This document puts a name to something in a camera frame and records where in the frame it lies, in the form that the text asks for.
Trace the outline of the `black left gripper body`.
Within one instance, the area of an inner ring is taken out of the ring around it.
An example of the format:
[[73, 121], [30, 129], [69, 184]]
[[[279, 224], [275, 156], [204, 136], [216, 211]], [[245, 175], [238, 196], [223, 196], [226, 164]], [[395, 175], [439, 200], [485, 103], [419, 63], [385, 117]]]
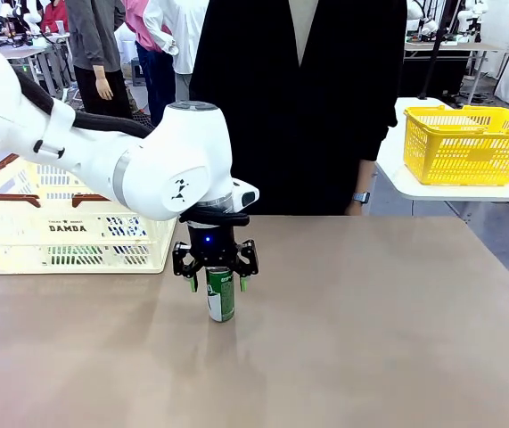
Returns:
[[233, 220], [219, 221], [216, 225], [188, 221], [191, 256], [189, 267], [235, 268], [238, 244], [234, 238], [234, 227]]

